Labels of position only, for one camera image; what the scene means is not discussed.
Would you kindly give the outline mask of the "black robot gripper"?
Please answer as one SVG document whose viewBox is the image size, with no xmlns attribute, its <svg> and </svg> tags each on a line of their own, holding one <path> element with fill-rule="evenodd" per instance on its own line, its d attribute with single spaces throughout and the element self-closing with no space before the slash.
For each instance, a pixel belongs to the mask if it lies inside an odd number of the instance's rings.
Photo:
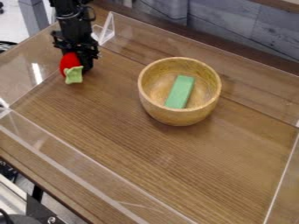
<svg viewBox="0 0 299 224">
<path fill-rule="evenodd" d="M 80 57 L 83 72 L 93 67 L 93 59 L 99 57 L 99 44 L 91 37 L 93 17 L 57 17 L 60 30 L 50 33 L 53 46 L 61 54 L 76 53 Z"/>
</svg>

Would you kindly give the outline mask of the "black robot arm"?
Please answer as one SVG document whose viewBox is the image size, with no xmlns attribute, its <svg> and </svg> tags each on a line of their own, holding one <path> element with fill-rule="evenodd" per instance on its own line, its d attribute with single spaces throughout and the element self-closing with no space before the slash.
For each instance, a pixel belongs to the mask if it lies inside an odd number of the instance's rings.
<svg viewBox="0 0 299 224">
<path fill-rule="evenodd" d="M 99 58 L 99 42 L 91 37 L 96 12 L 88 3 L 92 0 L 49 0 L 56 12 L 60 29 L 50 32 L 53 46 L 61 54 L 75 53 L 87 72 Z"/>
</svg>

